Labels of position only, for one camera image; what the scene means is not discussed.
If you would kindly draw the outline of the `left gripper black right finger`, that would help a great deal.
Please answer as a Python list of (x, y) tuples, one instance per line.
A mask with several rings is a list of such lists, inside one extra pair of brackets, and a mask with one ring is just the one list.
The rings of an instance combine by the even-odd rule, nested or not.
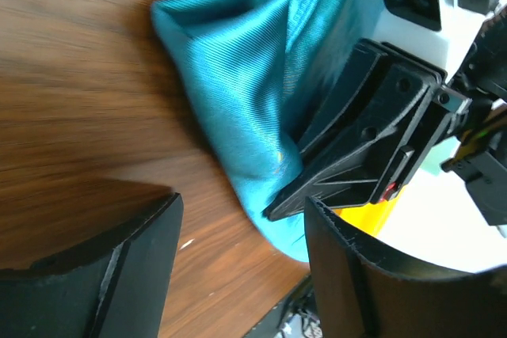
[(304, 208), (325, 337), (504, 337), (506, 268), (467, 273), (407, 255), (324, 203)]

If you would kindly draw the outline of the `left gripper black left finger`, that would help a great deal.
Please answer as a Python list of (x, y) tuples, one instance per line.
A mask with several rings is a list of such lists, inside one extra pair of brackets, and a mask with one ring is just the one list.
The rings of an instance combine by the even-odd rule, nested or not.
[(139, 215), (25, 270), (1, 272), (3, 337), (156, 337), (183, 200)]

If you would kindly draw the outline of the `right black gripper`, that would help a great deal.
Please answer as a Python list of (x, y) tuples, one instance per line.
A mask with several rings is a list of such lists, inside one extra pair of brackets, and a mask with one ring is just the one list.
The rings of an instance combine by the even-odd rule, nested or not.
[(469, 96), (440, 87), (437, 70), (390, 62), (385, 45), (356, 43), (298, 143), (304, 169), (265, 208), (269, 220), (301, 212), (308, 196), (336, 208), (393, 199), (460, 123)]

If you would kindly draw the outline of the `teal cloth napkin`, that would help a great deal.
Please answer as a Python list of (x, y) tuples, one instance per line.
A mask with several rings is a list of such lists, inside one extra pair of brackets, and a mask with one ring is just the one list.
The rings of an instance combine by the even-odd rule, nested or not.
[(381, 0), (156, 0), (154, 30), (247, 217), (307, 262), (302, 215), (263, 210), (303, 170), (297, 141)]

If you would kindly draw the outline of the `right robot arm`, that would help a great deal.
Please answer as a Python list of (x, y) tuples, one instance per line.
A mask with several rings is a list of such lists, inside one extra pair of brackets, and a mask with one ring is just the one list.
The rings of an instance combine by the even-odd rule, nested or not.
[(392, 200), (429, 151), (456, 137), (455, 173), (492, 226), (506, 222), (506, 14), (486, 21), (449, 83), (388, 43), (359, 40), (299, 141), (304, 168), (264, 209), (277, 221), (314, 197), (332, 209)]

